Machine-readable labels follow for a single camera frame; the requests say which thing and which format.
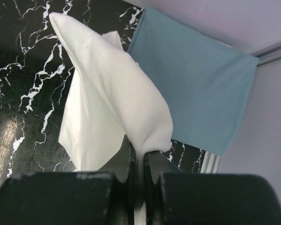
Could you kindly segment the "white printed t shirt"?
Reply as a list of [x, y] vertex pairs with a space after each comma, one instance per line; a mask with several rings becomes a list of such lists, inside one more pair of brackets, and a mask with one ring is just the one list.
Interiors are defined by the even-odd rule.
[[78, 171], [97, 171], [125, 136], [142, 158], [171, 146], [173, 122], [160, 91], [123, 50], [117, 31], [98, 34], [78, 20], [49, 19], [74, 66], [59, 143]]

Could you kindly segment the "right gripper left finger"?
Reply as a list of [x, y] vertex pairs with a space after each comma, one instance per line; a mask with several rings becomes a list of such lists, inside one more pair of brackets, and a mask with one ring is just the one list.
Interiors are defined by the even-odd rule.
[[132, 225], [134, 149], [127, 137], [96, 172], [26, 172], [0, 187], [0, 225]]

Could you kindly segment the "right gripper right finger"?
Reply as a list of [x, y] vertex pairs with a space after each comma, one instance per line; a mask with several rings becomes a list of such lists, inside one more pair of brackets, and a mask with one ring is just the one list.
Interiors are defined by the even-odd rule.
[[164, 155], [145, 155], [149, 225], [281, 225], [279, 200], [264, 178], [250, 174], [192, 174]]

